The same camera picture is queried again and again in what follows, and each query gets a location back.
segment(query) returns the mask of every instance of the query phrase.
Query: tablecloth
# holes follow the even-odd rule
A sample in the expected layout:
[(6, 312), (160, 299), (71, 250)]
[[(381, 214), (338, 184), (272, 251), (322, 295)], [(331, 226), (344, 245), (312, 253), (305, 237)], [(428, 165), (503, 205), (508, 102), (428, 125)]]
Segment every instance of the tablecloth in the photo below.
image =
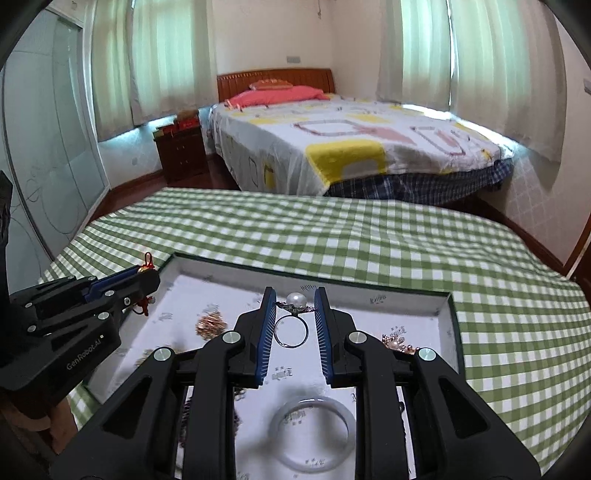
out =
[[(164, 189), (92, 222), (44, 273), (104, 277), (175, 251), (322, 278), (453, 293), (466, 377), (546, 471), (591, 406), (591, 310), (513, 232), (380, 200)], [(98, 405), (70, 394), (79, 425)]]

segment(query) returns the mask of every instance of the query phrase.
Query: ring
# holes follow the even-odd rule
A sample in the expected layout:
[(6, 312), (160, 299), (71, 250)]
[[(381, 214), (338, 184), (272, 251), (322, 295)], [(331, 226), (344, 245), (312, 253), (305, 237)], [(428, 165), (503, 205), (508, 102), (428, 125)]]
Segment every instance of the ring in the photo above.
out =
[[(279, 337), (277, 336), (277, 326), (279, 325), (279, 322), (282, 321), (286, 317), (297, 318), (301, 323), (304, 324), (304, 327), (306, 328), (306, 337), (302, 340), (301, 343), (298, 343), (297, 345), (288, 345), (287, 343), (283, 343), (281, 340), (279, 340)], [(279, 343), (279, 345), (281, 345), (283, 348), (298, 348), (299, 346), (302, 346), (304, 343), (306, 343), (306, 340), (308, 339), (309, 334), (310, 334), (310, 329), (308, 328), (308, 324), (304, 321), (304, 319), (302, 319), (301, 317), (298, 317), (297, 315), (291, 315), (291, 314), (284, 315), (283, 317), (281, 317), (279, 320), (277, 320), (275, 322), (275, 326), (273, 327), (273, 336), (275, 337), (275, 340), (277, 340), (277, 343)]]
[[(279, 436), (279, 428), (283, 419), (288, 416), (290, 413), (293, 413), (297, 410), (301, 410), (302, 408), (309, 408), (309, 407), (321, 407), (330, 410), (333, 413), (336, 413), (347, 427), (347, 445), (341, 452), (341, 454), (332, 460), (327, 461), (322, 466), (313, 466), (313, 465), (305, 465), (302, 463), (297, 463), (289, 458), (283, 451), (280, 451), (277, 447), (280, 444), (278, 441)], [(328, 397), (314, 397), (314, 398), (299, 398), (295, 401), (291, 401), (286, 403), (281, 407), (275, 416), (271, 420), (271, 425), (269, 427), (269, 440), (270, 444), (274, 445), (273, 451), (277, 457), (277, 459), (283, 463), (283, 465), (295, 470), (297, 472), (303, 473), (319, 473), (319, 472), (327, 472), (338, 467), (341, 463), (343, 463), (350, 453), (355, 448), (356, 442), (356, 422), (353, 414), (345, 407), (342, 403), (333, 400), (332, 398)]]

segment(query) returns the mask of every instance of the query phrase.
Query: wooden headboard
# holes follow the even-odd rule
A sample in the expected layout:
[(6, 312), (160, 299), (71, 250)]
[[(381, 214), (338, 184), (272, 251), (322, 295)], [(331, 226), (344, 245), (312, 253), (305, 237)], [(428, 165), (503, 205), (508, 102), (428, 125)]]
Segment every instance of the wooden headboard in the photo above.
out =
[(330, 69), (250, 70), (218, 75), (217, 93), (219, 101), (225, 102), (229, 98), (248, 90), (251, 83), (264, 79), (286, 80), (293, 85), (308, 85), (321, 88), (324, 93), (335, 92), (335, 80)]

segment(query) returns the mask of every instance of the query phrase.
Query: nightstand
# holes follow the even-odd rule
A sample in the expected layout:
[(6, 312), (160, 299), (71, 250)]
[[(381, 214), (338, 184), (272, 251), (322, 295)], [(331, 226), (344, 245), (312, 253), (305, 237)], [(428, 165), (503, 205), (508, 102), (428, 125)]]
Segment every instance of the nightstand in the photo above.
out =
[(207, 158), (201, 127), (187, 128), (154, 138), (166, 181), (207, 173)]

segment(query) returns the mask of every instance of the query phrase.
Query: pearl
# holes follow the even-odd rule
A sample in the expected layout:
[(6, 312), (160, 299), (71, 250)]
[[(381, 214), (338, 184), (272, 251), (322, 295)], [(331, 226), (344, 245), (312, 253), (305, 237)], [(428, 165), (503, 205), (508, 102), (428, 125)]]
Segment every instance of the pearl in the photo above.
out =
[(295, 292), (295, 293), (290, 293), (287, 296), (286, 303), (291, 304), (294, 307), (301, 308), (301, 307), (305, 307), (306, 305), (308, 305), (308, 300), (306, 299), (306, 297), (303, 294)]

